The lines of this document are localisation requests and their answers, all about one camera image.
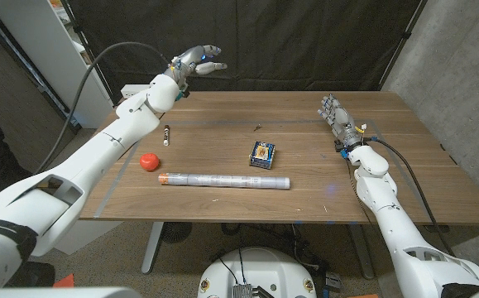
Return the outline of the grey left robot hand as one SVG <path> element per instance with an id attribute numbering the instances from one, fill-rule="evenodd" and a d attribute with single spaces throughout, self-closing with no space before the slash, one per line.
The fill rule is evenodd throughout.
<path id="1" fill-rule="evenodd" d="M 225 70 L 228 67 L 225 63 L 209 60 L 220 52 L 221 49 L 213 45 L 191 47 L 184 53 L 175 56 L 164 74 L 171 77 L 184 92 L 188 88 L 187 78 L 192 73 L 207 75 L 215 70 Z"/>

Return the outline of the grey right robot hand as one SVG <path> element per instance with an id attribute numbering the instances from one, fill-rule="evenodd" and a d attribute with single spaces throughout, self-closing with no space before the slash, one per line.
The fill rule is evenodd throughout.
<path id="1" fill-rule="evenodd" d="M 355 126 L 353 117 L 332 95 L 324 96 L 319 115 L 328 123 L 335 136 L 336 151 L 352 151 L 364 144 L 363 136 Z"/>

